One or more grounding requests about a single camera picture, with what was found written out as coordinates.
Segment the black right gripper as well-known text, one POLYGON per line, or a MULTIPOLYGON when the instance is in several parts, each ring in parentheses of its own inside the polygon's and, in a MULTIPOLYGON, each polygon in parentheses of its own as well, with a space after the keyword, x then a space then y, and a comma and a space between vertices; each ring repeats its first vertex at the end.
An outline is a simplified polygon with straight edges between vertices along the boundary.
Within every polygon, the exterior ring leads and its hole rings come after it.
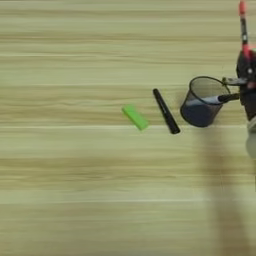
POLYGON ((250 65, 252 77, 248 77, 247 58, 240 52, 237 60, 236 73, 239 78, 222 78, 222 83, 227 86, 240 87, 240 102, 244 107, 247 119, 251 120, 256 116, 256 51, 250 51, 250 65))

